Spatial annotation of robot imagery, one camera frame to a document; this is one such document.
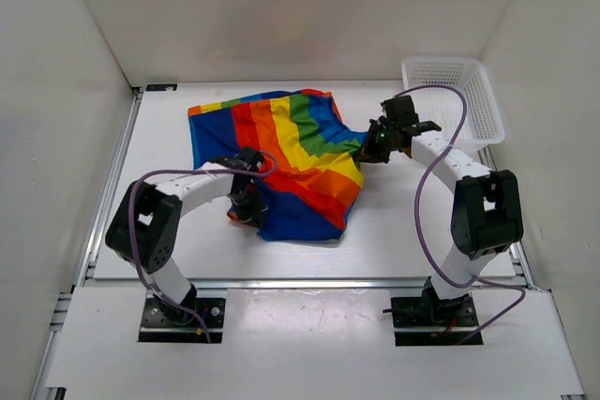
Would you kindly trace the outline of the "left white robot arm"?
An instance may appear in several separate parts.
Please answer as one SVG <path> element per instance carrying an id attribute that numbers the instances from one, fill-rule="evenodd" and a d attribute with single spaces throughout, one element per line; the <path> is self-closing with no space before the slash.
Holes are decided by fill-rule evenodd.
<path id="1" fill-rule="evenodd" d="M 137 272 L 142 284 L 164 303 L 176 325 L 196 315 L 196 291 L 173 258 L 181 219 L 206 203 L 242 194 L 268 170 L 243 170 L 207 163 L 198 170 L 154 170 L 126 191 L 106 232 L 105 244 Z"/>

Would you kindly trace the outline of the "rainbow striped shorts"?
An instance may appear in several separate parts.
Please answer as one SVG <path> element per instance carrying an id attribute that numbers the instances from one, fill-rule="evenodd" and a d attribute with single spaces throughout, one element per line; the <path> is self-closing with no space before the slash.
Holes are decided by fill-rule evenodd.
<path id="1" fill-rule="evenodd" d="M 258 183 L 265 241 L 332 241 L 347 228 L 365 177 L 356 161 L 367 135 L 342 121 L 329 92 L 272 91 L 188 109 L 193 165 L 269 153 L 276 171 Z"/>

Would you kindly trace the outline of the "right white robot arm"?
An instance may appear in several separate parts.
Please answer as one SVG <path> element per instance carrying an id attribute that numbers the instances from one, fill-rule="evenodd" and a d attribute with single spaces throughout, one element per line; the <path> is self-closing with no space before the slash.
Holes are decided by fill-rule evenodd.
<path id="1" fill-rule="evenodd" d="M 421 313 L 429 323 L 441 325 L 454 315 L 454 300 L 464 297 L 472 284 L 481 281 L 482 270 L 522 238 L 518 180 L 510 170 L 495 171 L 476 162 L 431 121 L 396 126 L 384 117 L 370 120 L 358 160 L 386 163 L 395 151 L 425 168 L 414 196 L 413 220 L 419 244 L 433 269 L 426 287 L 434 293 L 422 300 Z M 431 175 L 453 195 L 453 244 L 441 264 L 428 248 L 421 221 L 421 196 Z"/>

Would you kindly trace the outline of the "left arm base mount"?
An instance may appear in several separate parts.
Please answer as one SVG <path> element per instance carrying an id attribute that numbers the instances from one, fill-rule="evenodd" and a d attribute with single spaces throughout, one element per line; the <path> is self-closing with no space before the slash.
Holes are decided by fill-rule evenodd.
<path id="1" fill-rule="evenodd" d="M 224 297 L 197 297 L 196 314 L 204 321 L 208 333 L 200 322 L 187 312 L 178 311 L 148 294 L 144 301 L 138 331 L 142 343 L 220 344 L 223 337 L 226 312 Z"/>

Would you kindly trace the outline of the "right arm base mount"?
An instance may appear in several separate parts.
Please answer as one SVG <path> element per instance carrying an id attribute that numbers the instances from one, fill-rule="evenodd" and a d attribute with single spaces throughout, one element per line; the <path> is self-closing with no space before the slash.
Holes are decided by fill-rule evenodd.
<path id="1" fill-rule="evenodd" d="M 397 347 L 482 346 L 479 320 L 470 294 L 440 300 L 433 288 L 420 297 L 393 297 L 389 315 Z"/>

